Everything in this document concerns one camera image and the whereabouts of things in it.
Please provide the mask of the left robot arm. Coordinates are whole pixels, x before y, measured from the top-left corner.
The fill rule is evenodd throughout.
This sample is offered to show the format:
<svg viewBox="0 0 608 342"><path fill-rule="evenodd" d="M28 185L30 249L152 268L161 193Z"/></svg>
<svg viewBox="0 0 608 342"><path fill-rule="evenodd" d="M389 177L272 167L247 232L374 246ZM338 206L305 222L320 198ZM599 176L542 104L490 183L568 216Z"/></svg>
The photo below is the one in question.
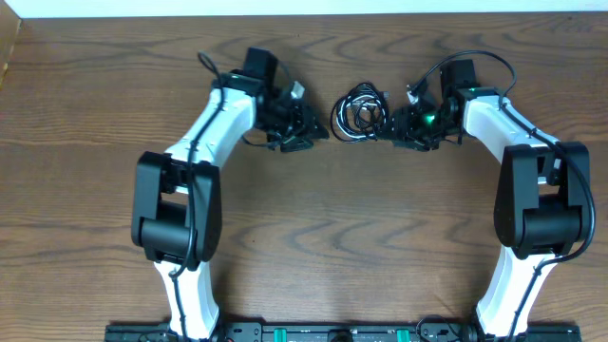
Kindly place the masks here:
<svg viewBox="0 0 608 342"><path fill-rule="evenodd" d="M304 92L298 81L280 89L270 76L223 74L188 131L137 162L131 238L161 275L172 314L168 330L181 341L209 340L219 324L210 260L222 229L220 171L242 136L257 128L283 152L328 136Z"/></svg>

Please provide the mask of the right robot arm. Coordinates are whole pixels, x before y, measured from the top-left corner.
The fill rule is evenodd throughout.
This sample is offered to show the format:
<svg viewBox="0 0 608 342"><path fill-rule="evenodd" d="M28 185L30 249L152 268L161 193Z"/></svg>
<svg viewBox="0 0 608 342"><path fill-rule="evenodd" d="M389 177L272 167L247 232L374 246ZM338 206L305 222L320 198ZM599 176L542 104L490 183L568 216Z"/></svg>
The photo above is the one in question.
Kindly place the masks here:
<svg viewBox="0 0 608 342"><path fill-rule="evenodd" d="M469 135L500 163L493 221L501 251L462 341L578 341L568 324L530 326L528 316L552 269L579 257L596 228L589 152L543 133L496 88L450 85L441 105L418 95L383 120L377 134L418 151Z"/></svg>

